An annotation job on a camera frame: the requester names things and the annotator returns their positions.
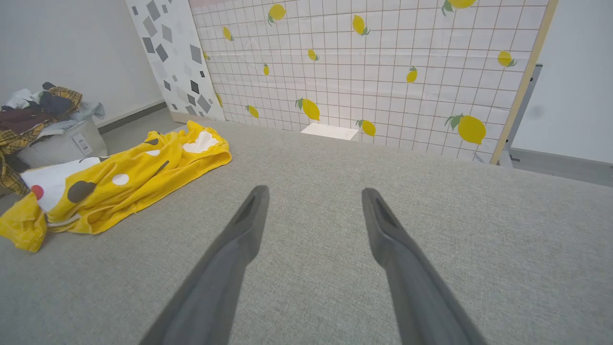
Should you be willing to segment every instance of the gray tabletop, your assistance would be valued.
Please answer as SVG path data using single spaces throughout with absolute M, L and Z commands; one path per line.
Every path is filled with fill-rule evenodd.
M 249 191 L 270 187 L 233 344 L 397 344 L 377 188 L 490 344 L 613 339 L 613 188 L 236 123 L 233 159 L 96 236 L 0 238 L 0 343 L 134 344 Z

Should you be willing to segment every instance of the yellow plaid cloth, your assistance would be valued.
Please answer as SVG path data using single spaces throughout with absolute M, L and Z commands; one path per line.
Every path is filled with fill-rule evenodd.
M 18 134 L 11 130 L 0 131 L 0 184 L 14 191 L 18 195 L 26 195 L 29 190 L 25 183 L 21 180 L 19 173 L 14 171 L 4 159 L 4 155 L 10 155 L 24 149 L 29 143 L 36 140 L 39 133 L 52 123 L 66 120 L 70 114 L 78 110 L 79 104 L 83 95 L 76 91 L 72 91 L 65 87 L 52 87 L 49 92 L 54 96 L 68 98 L 72 105 L 62 115 L 55 117 L 47 122 L 40 123 L 31 130 Z

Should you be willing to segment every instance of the geometric patterned panel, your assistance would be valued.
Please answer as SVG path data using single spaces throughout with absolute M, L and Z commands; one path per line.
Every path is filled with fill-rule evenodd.
M 206 62 L 202 61 L 200 42 L 196 27 L 190 20 L 188 2 L 126 0 L 126 4 L 169 108 L 185 114 L 225 120 L 219 104 L 196 101 L 217 97 Z
M 227 120 L 490 163 L 548 0 L 193 3 Z

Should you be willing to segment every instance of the black spot on yellow cloth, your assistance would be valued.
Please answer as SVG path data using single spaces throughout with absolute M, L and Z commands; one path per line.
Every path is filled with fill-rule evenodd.
M 162 171 L 162 169 L 166 168 L 166 166 L 168 165 L 168 163 L 170 163 L 169 161 L 165 161 L 164 164 L 162 164 L 162 166 L 159 167 L 159 169 L 155 172 L 155 174 L 153 174 L 154 176 L 157 175 L 160 171 Z
M 96 184 L 94 182 L 77 181 L 74 185 L 70 186 L 66 196 L 71 203 L 78 204 L 87 198 L 95 188 Z

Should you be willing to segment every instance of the lemon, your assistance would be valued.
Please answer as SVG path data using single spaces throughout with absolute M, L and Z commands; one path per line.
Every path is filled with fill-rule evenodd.
M 481 145 L 481 141 L 485 138 L 485 125 L 476 117 L 464 116 L 464 114 L 452 115 L 447 118 L 445 125 L 447 125 L 447 122 L 449 122 L 451 130 L 455 129 L 456 126 L 458 127 L 458 133 L 465 141 Z
M 511 58 L 511 54 L 509 52 L 501 50 L 500 54 L 498 54 L 498 63 L 504 67 L 513 67 L 517 65 L 517 60 Z
M 319 108 L 310 99 L 300 98 L 296 100 L 296 107 L 300 110 L 304 110 L 308 118 L 319 121 Z
M 353 16 L 353 30 L 362 36 L 366 36 L 370 32 L 364 24 L 364 19 L 358 15 Z
M 224 26 L 224 37 L 229 41 L 234 41 L 234 36 L 230 33 L 230 30 Z
M 406 75 L 406 82 L 412 83 L 415 81 L 415 79 L 417 79 L 417 68 L 415 68 L 415 66 L 411 66 L 409 73 Z
M 246 106 L 245 109 L 247 109 L 249 111 L 251 116 L 253 116 L 255 118 L 260 118 L 260 114 L 257 113 L 257 109 L 256 108 L 254 108 L 252 106 Z
M 465 9 L 474 4 L 475 1 L 476 0 L 445 0 L 441 10 L 443 11 L 443 15 L 446 16 L 445 11 L 453 12 L 454 7 L 456 9 Z
M 358 127 L 362 127 L 362 129 L 364 130 L 364 133 L 366 133 L 369 136 L 375 136 L 375 133 L 377 132 L 375 125 L 373 125 L 373 123 L 368 120 L 356 121 L 356 125 Z
M 313 61 L 319 60 L 319 55 L 316 55 L 313 49 L 308 50 L 308 57 Z
M 285 9 L 283 6 L 279 4 L 272 5 L 268 12 L 268 25 L 272 26 L 272 23 L 276 20 L 283 19 L 283 16 L 285 16 Z

